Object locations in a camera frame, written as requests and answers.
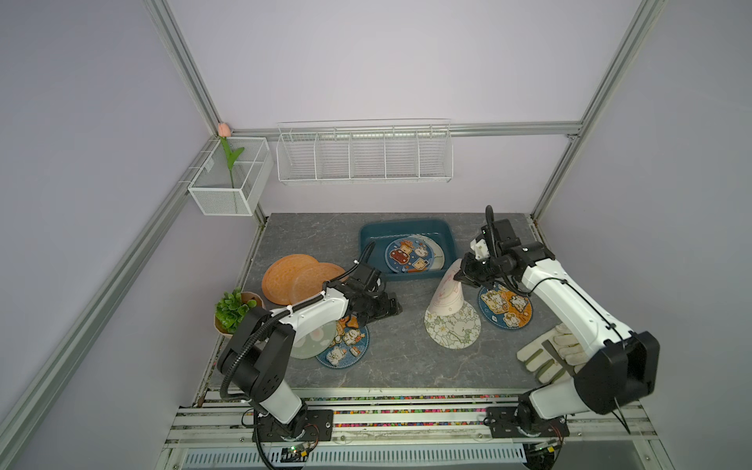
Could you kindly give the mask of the blue orange cats coaster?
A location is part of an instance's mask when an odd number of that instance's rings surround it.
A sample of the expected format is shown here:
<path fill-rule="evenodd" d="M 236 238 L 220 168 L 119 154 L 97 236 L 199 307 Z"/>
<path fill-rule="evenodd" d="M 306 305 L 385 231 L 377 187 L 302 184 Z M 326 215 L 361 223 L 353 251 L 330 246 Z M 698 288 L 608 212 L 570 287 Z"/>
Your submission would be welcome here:
<path fill-rule="evenodd" d="M 529 298 L 517 295 L 501 285 L 489 290 L 482 287 L 478 293 L 478 306 L 482 317 L 497 328 L 519 330 L 526 327 L 533 317 Z"/>

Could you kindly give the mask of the teal plastic storage box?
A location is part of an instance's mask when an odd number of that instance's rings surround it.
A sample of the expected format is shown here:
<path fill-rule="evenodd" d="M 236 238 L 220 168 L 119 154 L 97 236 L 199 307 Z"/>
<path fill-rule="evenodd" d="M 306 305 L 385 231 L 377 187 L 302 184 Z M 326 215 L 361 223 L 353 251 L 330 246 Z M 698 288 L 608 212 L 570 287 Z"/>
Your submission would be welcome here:
<path fill-rule="evenodd" d="M 450 225 L 442 219 L 406 219 L 364 225 L 360 248 L 373 245 L 367 263 L 390 281 L 441 278 L 458 259 Z"/>

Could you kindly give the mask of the blue orange animals coaster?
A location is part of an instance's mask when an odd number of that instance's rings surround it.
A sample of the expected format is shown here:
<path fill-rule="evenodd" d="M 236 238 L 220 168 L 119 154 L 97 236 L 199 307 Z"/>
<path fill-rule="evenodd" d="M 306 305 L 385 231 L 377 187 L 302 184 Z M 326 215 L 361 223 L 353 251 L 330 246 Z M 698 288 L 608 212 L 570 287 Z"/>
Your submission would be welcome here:
<path fill-rule="evenodd" d="M 327 349 L 315 358 L 321 365 L 330 369 L 354 366 L 363 359 L 370 346 L 368 328 L 354 316 L 339 320 L 335 326 L 334 339 Z"/>

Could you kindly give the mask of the blue toast characters coaster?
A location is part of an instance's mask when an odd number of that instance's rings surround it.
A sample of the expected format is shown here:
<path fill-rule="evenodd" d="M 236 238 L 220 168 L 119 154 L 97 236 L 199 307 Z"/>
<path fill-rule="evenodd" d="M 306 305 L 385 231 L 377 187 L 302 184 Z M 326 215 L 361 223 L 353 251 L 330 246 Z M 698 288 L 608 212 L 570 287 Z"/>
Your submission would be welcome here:
<path fill-rule="evenodd" d="M 433 253 L 420 237 L 405 236 L 388 244 L 384 258 L 392 272 L 411 274 L 427 271 L 433 262 Z"/>

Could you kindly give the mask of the cream alpaca coaster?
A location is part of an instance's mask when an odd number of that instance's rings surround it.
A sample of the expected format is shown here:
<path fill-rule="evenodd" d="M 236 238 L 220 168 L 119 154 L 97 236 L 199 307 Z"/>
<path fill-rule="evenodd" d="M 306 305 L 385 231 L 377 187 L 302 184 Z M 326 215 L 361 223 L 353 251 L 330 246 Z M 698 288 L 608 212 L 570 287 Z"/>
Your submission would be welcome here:
<path fill-rule="evenodd" d="M 433 253 L 433 262 L 430 265 L 430 268 L 428 268 L 429 271 L 438 271 L 442 270 L 445 265 L 445 252 L 443 248 L 432 238 L 421 235 L 420 239 L 425 242 L 425 244 L 431 248 Z"/>

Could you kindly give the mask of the pink white bunny coaster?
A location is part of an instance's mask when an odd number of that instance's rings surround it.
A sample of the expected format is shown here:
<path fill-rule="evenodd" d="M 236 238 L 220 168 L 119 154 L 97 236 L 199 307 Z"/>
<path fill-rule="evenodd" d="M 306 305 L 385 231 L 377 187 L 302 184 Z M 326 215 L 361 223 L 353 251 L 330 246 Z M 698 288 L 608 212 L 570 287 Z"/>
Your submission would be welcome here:
<path fill-rule="evenodd" d="M 434 293 L 426 313 L 434 316 L 449 316 L 458 313 L 464 306 L 462 284 L 454 279 L 460 272 L 462 259 L 458 258 L 447 270 Z"/>

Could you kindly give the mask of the pale green bunny coaster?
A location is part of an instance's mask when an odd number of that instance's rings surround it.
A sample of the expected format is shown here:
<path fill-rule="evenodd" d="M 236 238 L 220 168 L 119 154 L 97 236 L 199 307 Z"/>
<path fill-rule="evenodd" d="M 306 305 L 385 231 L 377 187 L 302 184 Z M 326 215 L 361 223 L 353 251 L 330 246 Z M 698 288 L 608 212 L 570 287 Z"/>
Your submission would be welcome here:
<path fill-rule="evenodd" d="M 291 350 L 291 358 L 307 360 L 326 351 L 337 337 L 335 322 L 329 322 L 305 336 L 297 336 Z"/>

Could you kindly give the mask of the white green floral coaster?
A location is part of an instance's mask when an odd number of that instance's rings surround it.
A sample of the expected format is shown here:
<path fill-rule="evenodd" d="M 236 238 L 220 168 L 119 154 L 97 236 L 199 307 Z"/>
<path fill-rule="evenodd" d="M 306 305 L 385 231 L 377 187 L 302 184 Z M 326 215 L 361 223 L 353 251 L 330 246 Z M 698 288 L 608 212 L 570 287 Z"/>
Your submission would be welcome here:
<path fill-rule="evenodd" d="M 424 324 L 429 337 L 449 350 L 469 348 L 481 333 L 480 315 L 468 302 L 464 302 L 460 310 L 452 315 L 434 315 L 426 311 Z"/>

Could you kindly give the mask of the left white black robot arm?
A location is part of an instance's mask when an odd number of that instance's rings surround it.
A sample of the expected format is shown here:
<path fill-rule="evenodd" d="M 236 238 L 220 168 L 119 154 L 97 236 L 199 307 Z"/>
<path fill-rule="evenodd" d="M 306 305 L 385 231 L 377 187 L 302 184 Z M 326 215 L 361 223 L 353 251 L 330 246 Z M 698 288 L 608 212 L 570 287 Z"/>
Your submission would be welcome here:
<path fill-rule="evenodd" d="M 386 291 L 381 271 L 365 262 L 323 282 L 309 299 L 273 311 L 254 307 L 217 360 L 219 395 L 262 413 L 273 434 L 299 438 L 309 425 L 309 413 L 285 381 L 294 343 L 343 318 L 366 325 L 402 311 L 396 296 Z"/>

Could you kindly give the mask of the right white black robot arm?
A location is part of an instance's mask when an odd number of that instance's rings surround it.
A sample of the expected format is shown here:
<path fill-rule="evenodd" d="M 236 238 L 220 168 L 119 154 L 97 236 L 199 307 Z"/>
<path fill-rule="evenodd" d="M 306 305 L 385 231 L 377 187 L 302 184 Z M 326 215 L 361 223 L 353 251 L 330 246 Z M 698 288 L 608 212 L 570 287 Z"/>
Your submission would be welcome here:
<path fill-rule="evenodd" d="M 454 283 L 522 297 L 537 296 L 574 334 L 586 362 L 573 377 L 523 394 L 509 423 L 522 435 L 542 435 L 580 412 L 605 415 L 654 392 L 660 344 L 601 307 L 542 242 L 524 244 L 507 219 L 487 211 L 481 233 L 461 260 Z"/>

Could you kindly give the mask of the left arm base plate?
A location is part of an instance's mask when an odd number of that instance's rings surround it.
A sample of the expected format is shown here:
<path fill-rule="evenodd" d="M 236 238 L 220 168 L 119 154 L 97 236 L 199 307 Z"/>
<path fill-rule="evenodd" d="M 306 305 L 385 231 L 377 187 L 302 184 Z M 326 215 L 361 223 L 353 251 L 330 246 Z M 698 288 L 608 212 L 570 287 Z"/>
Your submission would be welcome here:
<path fill-rule="evenodd" d="M 256 420 L 255 430 L 263 443 L 329 442 L 334 431 L 334 411 L 303 407 L 287 424 L 269 414 Z"/>

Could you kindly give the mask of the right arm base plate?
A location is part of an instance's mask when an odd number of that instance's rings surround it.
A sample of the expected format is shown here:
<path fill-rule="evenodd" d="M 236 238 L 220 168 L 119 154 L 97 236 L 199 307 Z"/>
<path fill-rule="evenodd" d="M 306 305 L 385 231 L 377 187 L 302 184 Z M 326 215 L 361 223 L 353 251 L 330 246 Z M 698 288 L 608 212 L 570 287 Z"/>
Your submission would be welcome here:
<path fill-rule="evenodd" d="M 500 438 L 556 438 L 570 436 L 564 417 L 544 419 L 526 405 L 488 407 L 483 424 L 495 439 Z"/>

